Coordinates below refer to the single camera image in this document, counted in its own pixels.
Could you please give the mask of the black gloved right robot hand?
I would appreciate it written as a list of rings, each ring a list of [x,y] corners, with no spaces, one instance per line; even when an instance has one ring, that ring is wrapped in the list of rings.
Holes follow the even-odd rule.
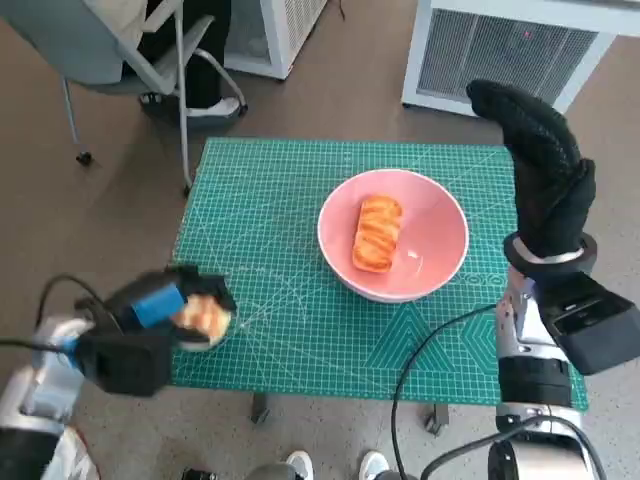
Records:
[[[563,115],[514,86],[476,79],[474,113],[496,123],[514,164],[518,237],[531,254],[573,253],[595,199],[595,163],[582,156]]]

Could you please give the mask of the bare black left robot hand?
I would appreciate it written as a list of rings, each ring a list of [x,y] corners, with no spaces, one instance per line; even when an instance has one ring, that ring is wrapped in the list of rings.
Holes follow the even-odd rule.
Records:
[[[187,351],[221,343],[236,311],[224,277],[191,264],[144,272],[98,306],[98,314],[122,332],[163,331]]]

